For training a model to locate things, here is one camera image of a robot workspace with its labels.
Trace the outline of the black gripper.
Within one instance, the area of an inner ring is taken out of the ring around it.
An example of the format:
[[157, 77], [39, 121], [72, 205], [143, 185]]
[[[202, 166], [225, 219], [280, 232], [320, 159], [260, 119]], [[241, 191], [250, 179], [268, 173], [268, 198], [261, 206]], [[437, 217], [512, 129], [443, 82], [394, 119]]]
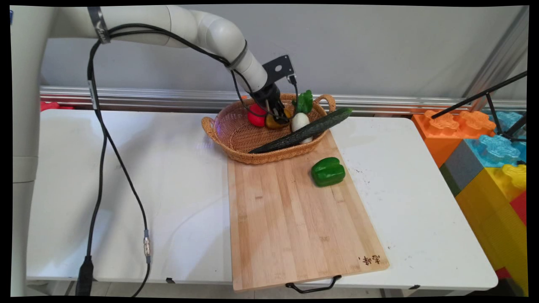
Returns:
[[280, 90], [275, 83], [266, 85], [254, 92], [252, 98], [262, 109], [267, 111], [264, 119], [265, 126], [277, 126], [274, 115], [278, 117], [280, 126], [290, 124], [292, 113], [281, 102]]

